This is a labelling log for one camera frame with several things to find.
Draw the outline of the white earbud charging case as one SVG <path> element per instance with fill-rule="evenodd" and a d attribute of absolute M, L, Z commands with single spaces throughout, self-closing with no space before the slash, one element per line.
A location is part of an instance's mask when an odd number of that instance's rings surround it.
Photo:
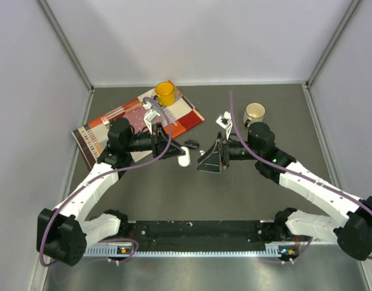
<path fill-rule="evenodd" d="M 191 164 L 189 149 L 185 146 L 182 146 L 181 149 L 184 151 L 184 154 L 177 157 L 178 165 L 181 167 L 187 167 Z"/>

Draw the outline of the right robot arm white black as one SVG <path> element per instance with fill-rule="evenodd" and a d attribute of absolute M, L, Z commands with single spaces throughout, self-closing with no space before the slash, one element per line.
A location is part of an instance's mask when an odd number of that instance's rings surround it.
<path fill-rule="evenodd" d="M 198 159 L 196 169 L 220 173 L 230 161 L 245 160 L 254 160 L 259 174 L 325 212 L 312 215 L 293 208 L 282 210 L 274 218 L 280 239 L 309 236 L 337 244 L 356 260 L 372 259 L 372 196 L 363 199 L 350 195 L 311 173 L 276 146 L 275 134 L 267 124 L 251 124 L 246 141 L 218 134 L 213 146 Z"/>

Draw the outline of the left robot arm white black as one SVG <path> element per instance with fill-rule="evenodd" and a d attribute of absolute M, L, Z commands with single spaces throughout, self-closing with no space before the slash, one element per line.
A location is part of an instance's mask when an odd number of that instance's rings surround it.
<path fill-rule="evenodd" d="M 176 157 L 182 167 L 191 162 L 189 150 L 172 139 L 161 123 L 153 124 L 151 132 L 135 133 L 126 118 L 118 118 L 110 123 L 107 136 L 105 149 L 83 182 L 62 203 L 38 215 L 36 249 L 42 257 L 74 266 L 93 245 L 128 236 L 127 215 L 117 210 L 106 210 L 94 219 L 88 215 L 126 171 L 137 168 L 133 152 L 149 151 L 154 161 Z"/>

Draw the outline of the patterned orange placemat cloth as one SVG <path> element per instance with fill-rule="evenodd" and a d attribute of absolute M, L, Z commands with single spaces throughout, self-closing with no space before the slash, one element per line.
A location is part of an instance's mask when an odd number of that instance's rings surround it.
<path fill-rule="evenodd" d="M 136 132 L 143 130 L 147 109 L 144 97 L 158 97 L 159 103 L 171 121 L 172 137 L 176 138 L 201 124 L 205 119 L 196 107 L 170 80 L 162 82 L 142 95 L 93 119 L 72 132 L 87 168 L 92 169 L 107 144 L 110 122 L 117 118 L 128 119 Z"/>

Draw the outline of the pink dotted plate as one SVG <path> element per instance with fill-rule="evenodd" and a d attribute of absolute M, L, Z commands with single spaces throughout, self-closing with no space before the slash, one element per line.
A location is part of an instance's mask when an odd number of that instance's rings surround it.
<path fill-rule="evenodd" d="M 135 133 L 140 132 L 146 126 L 144 123 L 144 114 L 146 110 L 143 107 L 136 107 L 128 110 L 124 114 L 124 118 L 129 121 L 129 124 L 135 129 Z"/>

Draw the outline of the yellow mug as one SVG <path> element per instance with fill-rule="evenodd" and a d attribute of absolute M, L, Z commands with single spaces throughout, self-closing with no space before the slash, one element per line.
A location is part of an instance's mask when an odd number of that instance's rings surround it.
<path fill-rule="evenodd" d="M 175 102 L 175 87 L 171 82 L 161 82 L 154 88 L 158 103 L 170 106 Z"/>

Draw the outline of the cream enamel mug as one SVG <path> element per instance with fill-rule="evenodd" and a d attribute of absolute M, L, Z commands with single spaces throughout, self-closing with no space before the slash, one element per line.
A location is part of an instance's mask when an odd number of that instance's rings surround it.
<path fill-rule="evenodd" d="M 264 106 L 259 103 L 253 102 L 246 106 L 243 116 L 244 126 L 247 128 L 252 123 L 262 122 L 265 117 L 266 110 Z"/>

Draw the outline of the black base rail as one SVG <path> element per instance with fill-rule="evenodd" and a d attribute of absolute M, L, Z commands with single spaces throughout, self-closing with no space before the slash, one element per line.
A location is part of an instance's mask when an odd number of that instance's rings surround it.
<path fill-rule="evenodd" d="M 243 221 L 136 221 L 121 232 L 141 252 L 264 251 L 281 241 L 274 223 Z"/>

